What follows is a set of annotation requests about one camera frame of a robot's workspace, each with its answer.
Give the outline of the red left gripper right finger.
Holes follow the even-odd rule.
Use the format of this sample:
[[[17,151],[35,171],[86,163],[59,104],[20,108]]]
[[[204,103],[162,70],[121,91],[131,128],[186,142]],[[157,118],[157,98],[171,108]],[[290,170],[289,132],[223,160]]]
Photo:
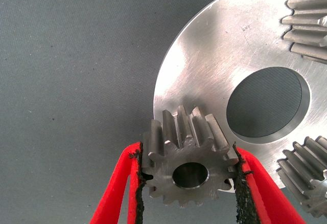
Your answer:
[[[237,223],[305,223],[260,161],[233,144],[239,162],[233,178]]]

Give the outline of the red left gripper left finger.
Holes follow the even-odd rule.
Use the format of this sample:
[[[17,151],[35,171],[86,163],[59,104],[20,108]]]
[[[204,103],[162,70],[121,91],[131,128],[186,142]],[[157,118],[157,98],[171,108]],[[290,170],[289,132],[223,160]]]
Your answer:
[[[127,223],[143,223],[142,142],[127,146],[120,155],[105,192],[90,223],[118,223],[124,192],[129,183]]]

